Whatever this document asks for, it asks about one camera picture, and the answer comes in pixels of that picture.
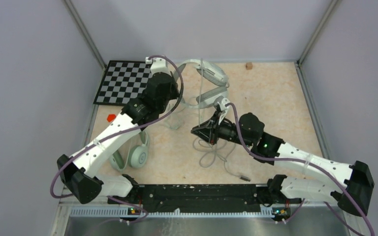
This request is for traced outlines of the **white gaming headphones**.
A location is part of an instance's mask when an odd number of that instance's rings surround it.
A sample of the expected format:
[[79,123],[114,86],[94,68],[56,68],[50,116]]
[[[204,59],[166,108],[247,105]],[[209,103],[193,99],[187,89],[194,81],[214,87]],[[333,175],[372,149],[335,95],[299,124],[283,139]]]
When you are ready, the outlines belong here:
[[186,101],[183,98],[181,104],[190,109],[206,109],[212,107],[217,99],[228,97],[229,77],[223,69],[212,62],[203,59],[188,59],[173,72],[173,78],[178,80],[179,74],[183,74],[183,70],[190,64],[201,77],[200,88],[198,95],[194,97],[195,102]]

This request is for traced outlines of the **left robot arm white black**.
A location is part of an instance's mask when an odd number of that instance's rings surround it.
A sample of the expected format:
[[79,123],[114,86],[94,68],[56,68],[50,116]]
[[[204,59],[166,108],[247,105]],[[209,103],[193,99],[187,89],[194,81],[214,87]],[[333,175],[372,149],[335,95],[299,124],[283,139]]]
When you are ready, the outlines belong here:
[[180,72],[154,72],[147,87],[137,98],[130,100],[113,122],[99,136],[76,153],[61,155],[57,159],[60,179],[70,191],[58,198],[74,197],[81,204],[88,204],[102,194],[106,182],[98,178],[97,172],[113,153],[146,127],[169,115],[169,101],[179,104],[184,92],[184,81]]

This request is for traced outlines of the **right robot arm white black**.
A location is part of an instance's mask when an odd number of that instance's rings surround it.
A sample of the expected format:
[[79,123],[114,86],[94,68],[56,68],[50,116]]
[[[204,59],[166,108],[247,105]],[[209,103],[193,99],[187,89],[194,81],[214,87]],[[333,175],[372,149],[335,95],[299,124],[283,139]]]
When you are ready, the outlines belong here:
[[336,203],[349,214],[367,216],[375,184],[366,163],[336,162],[296,148],[265,132],[264,123],[252,113],[241,115],[234,122],[222,115],[222,111],[216,111],[209,120],[193,127],[191,134],[211,145],[220,139],[242,145],[261,163],[312,177],[311,180],[295,180],[287,175],[276,175],[268,181],[272,201],[281,203],[286,198],[306,198]]

